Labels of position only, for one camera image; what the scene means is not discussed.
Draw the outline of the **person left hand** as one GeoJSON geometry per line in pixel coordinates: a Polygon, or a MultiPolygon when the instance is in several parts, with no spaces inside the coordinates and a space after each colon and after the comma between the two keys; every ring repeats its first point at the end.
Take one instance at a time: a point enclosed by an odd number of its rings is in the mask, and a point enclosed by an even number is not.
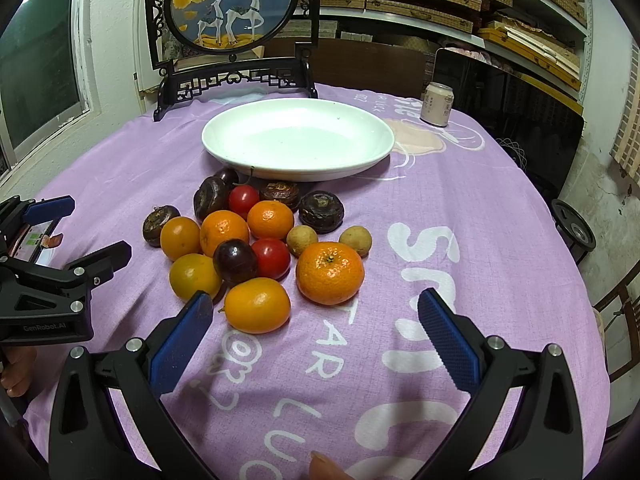
{"type": "Polygon", "coordinates": [[[35,347],[5,348],[6,362],[2,370],[1,385],[10,398],[18,398],[27,392],[32,378],[37,357],[35,347]]]}

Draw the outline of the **person right hand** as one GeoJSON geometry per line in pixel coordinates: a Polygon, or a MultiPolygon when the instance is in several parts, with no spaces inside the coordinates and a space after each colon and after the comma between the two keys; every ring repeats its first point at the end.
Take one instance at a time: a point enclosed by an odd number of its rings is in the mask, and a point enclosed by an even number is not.
{"type": "Polygon", "coordinates": [[[310,453],[308,477],[310,480],[352,480],[333,460],[316,451],[310,453]]]}

